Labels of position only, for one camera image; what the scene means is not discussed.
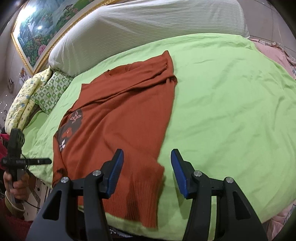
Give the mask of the person's left hand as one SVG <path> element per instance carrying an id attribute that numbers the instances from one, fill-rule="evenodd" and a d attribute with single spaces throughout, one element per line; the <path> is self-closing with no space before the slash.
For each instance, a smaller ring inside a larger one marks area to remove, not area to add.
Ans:
<path id="1" fill-rule="evenodd" d="M 23 174 L 22 178 L 16 182 L 12 182 L 12 176 L 8 172 L 4 172 L 4 185 L 8 194 L 11 194 L 18 200 L 27 201 L 29 198 L 29 192 L 27 190 L 29 186 L 28 173 Z"/>

